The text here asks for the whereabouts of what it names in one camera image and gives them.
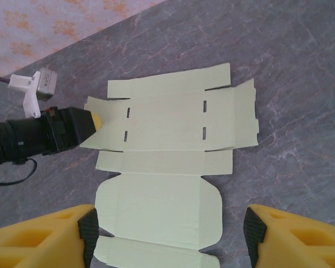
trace box flap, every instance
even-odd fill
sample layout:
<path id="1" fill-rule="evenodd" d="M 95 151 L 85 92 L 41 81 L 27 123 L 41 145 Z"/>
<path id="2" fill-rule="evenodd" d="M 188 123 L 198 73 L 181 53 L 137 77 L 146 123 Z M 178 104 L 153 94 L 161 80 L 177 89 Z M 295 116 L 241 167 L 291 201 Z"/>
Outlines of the box flap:
<path id="1" fill-rule="evenodd" d="M 98 170 L 133 174 L 222 175 L 232 173 L 232 150 L 100 151 Z"/>
<path id="2" fill-rule="evenodd" d="M 231 85 L 229 63 L 210 68 L 108 82 L 108 98 L 146 98 L 158 95 L 202 92 Z"/>
<path id="3" fill-rule="evenodd" d="M 85 109 L 97 113 L 105 128 L 81 146 L 88 147 L 87 144 L 95 136 L 99 136 L 99 132 L 104 131 L 101 147 L 109 151 L 204 151 L 234 148 L 233 95 L 233 89 L 220 89 L 114 100 L 107 101 L 105 109 L 101 109 L 102 100 L 89 98 Z"/>
<path id="4" fill-rule="evenodd" d="M 215 256 L 196 250 L 127 240 L 99 237 L 95 257 L 109 266 L 120 268 L 219 268 Z"/>
<path id="5" fill-rule="evenodd" d="M 222 199 L 199 176 L 122 174 L 95 198 L 99 225 L 116 237 L 200 250 L 222 235 Z"/>

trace floral wallpaper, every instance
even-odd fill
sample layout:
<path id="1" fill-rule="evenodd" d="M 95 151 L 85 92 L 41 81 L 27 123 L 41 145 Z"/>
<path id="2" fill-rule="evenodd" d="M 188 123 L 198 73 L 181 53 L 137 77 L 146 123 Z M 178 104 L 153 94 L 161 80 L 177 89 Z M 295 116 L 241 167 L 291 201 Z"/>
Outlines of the floral wallpaper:
<path id="1" fill-rule="evenodd" d="M 7 75 L 163 0 L 0 0 L 0 75 Z"/>

